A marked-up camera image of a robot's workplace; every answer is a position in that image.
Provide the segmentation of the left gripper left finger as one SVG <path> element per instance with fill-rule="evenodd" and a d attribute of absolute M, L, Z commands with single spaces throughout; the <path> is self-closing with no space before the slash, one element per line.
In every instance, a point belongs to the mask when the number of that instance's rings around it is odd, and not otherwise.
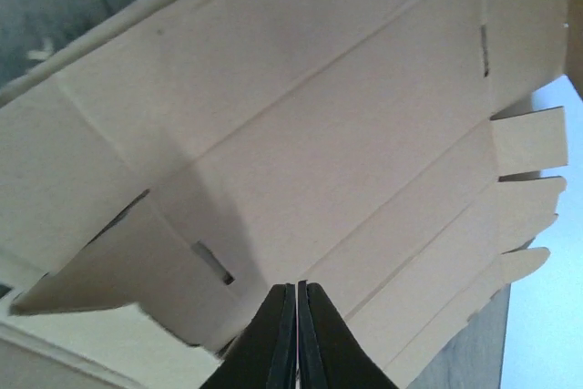
<path fill-rule="evenodd" d="M 296 291 L 293 284 L 276 284 L 201 389 L 272 389 L 295 385 Z"/>

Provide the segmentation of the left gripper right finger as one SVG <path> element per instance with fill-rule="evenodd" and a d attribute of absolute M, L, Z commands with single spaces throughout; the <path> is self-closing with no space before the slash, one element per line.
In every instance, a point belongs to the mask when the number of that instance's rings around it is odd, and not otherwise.
<path fill-rule="evenodd" d="M 297 325 L 301 388 L 396 387 L 361 348 L 317 282 L 298 283 Z"/>

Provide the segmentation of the cardboard box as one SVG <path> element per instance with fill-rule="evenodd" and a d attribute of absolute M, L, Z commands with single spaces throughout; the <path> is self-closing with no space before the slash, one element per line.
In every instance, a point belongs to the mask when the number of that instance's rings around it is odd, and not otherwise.
<path fill-rule="evenodd" d="M 185 388 L 309 280 L 408 384 L 547 261 L 560 76 L 582 0 L 138 0 L 1 93 L 1 333 Z"/>

